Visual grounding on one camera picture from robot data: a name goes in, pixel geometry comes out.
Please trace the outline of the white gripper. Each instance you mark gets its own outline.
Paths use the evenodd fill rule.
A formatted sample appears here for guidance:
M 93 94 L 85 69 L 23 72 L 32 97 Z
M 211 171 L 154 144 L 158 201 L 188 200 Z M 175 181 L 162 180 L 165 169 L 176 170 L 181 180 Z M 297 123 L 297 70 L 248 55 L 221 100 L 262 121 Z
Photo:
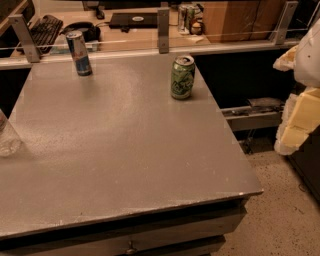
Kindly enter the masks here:
M 299 95 L 291 94 L 285 103 L 274 149 L 280 155 L 291 155 L 320 125 L 320 20 L 298 46 L 275 60 L 273 68 L 283 72 L 294 69 L 296 81 L 316 87 L 307 88 Z

